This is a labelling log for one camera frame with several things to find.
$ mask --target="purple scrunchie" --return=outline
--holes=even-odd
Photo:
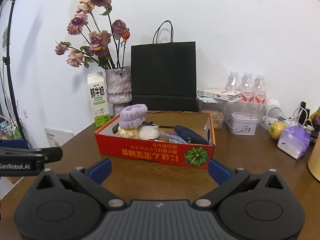
[[[138,128],[146,120],[145,113],[147,111],[148,108],[145,104],[127,106],[120,113],[120,127],[126,130]]]

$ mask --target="circular cover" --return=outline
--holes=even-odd
[[[232,195],[220,204],[218,216],[231,234],[248,240],[291,239],[305,220],[298,200],[274,188]]]
[[[24,198],[15,213],[23,239],[81,239],[96,227],[101,208],[96,200],[72,191],[39,190]]]

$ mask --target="bag handle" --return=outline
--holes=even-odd
[[[164,21],[164,22],[160,25],[160,27],[156,30],[156,33],[155,33],[155,35],[153,36],[153,39],[152,39],[152,44],[155,44],[155,36],[156,36],[156,35],[157,35],[157,37],[156,37],[156,44],[157,44],[159,31],[160,31],[160,29],[161,29],[161,26],[164,25],[165,23],[170,23],[170,25],[171,25],[170,42],[173,42],[173,26],[172,26],[171,21],[166,20],[166,21]]]

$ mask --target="purple tissue pack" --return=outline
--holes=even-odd
[[[298,160],[306,153],[309,144],[310,134],[300,124],[297,124],[282,131],[278,148]]]

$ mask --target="green and white carton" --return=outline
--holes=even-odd
[[[105,81],[101,71],[88,74],[87,78],[94,122],[101,127],[110,121]]]

